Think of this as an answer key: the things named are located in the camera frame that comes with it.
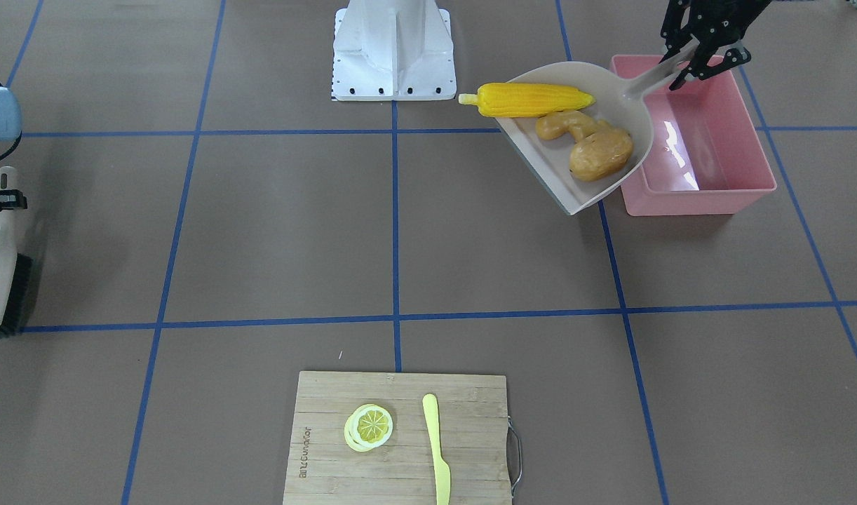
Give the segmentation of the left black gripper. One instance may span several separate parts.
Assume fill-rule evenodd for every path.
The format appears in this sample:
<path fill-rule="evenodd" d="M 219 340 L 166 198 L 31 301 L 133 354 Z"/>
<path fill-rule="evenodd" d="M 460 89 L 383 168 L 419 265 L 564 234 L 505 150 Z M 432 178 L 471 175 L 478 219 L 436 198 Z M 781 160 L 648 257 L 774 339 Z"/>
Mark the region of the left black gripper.
<path fill-rule="evenodd" d="M 743 45 L 743 38 L 753 20 L 755 1 L 669 1 L 660 29 L 665 41 L 660 62 L 677 55 L 691 39 L 699 42 L 699 49 L 669 84 L 669 90 L 679 90 L 686 82 L 707 80 L 750 62 L 752 55 Z M 710 65 L 710 57 L 723 47 L 729 48 L 716 64 Z"/>

